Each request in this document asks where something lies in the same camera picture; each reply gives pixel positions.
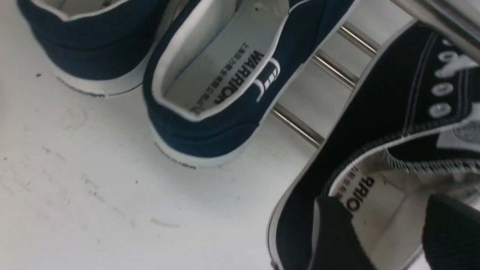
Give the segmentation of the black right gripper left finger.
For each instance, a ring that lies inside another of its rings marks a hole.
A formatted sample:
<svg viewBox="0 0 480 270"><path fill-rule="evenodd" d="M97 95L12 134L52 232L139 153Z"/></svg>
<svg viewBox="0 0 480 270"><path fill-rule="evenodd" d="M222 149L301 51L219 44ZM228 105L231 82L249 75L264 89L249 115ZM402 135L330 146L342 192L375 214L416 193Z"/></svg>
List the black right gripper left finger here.
<svg viewBox="0 0 480 270"><path fill-rule="evenodd" d="M309 270L374 270L352 223L352 214L335 198L314 200Z"/></svg>

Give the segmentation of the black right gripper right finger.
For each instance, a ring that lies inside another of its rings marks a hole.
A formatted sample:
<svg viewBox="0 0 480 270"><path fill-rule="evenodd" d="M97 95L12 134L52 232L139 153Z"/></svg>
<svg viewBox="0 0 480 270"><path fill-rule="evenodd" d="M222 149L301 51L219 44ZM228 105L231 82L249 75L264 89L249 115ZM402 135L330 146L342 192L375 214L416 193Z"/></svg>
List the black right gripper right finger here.
<svg viewBox="0 0 480 270"><path fill-rule="evenodd" d="M422 248L431 270L478 270L479 210L446 195L430 196Z"/></svg>

